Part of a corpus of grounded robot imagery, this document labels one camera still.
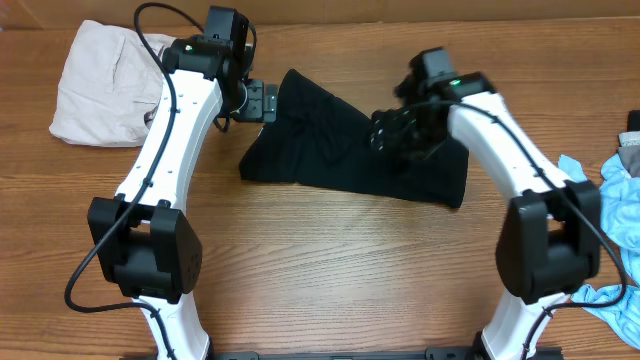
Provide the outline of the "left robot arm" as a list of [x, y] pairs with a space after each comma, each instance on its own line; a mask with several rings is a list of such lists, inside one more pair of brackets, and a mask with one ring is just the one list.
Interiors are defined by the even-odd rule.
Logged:
[[257, 35], [233, 8], [210, 7], [196, 35], [176, 39], [152, 57], [162, 92], [149, 133], [125, 180], [111, 198], [88, 211], [93, 249], [105, 279], [140, 309], [159, 359], [211, 359], [213, 344], [198, 317], [193, 291], [202, 244], [186, 217], [186, 200], [210, 127], [231, 122], [272, 123], [275, 85], [249, 76]]

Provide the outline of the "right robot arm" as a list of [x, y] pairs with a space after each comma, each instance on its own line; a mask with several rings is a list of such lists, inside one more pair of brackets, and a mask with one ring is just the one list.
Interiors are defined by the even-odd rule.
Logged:
[[536, 344], [554, 313], [599, 271], [595, 226], [600, 195], [551, 163], [519, 127], [480, 72], [459, 74], [442, 47], [409, 63], [397, 110], [377, 111], [370, 148], [402, 169], [435, 155], [447, 140], [481, 163], [507, 203], [496, 246], [505, 291], [491, 321], [468, 346], [431, 347], [428, 359], [560, 359]]

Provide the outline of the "black t-shirt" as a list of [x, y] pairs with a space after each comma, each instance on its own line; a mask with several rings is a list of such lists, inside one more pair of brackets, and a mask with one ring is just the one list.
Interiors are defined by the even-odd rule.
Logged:
[[449, 138], [426, 161], [394, 166], [365, 144], [369, 118], [291, 69], [277, 118], [239, 163], [245, 181], [298, 183], [414, 202], [462, 205], [469, 153]]

